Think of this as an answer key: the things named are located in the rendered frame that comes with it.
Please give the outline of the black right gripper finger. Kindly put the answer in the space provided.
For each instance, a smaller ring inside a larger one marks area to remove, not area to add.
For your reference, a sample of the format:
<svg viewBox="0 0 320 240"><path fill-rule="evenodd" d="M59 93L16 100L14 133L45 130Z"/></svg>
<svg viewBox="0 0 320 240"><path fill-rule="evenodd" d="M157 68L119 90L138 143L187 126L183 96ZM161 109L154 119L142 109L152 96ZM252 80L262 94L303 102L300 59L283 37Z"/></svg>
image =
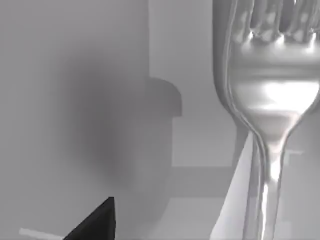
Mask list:
<svg viewBox="0 0 320 240"><path fill-rule="evenodd" d="M63 240L115 240L115 198L108 197Z"/></svg>

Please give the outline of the silver metal fork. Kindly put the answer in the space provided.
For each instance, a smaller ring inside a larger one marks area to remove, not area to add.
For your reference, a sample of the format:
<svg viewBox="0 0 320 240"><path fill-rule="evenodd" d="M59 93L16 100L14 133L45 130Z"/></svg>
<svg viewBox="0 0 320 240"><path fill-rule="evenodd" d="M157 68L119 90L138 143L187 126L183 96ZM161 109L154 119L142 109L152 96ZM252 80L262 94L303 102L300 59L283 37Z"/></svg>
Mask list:
<svg viewBox="0 0 320 240"><path fill-rule="evenodd" d="M320 0L212 0L219 99L253 135L259 164L243 240L275 240L285 148L320 101Z"/></svg>

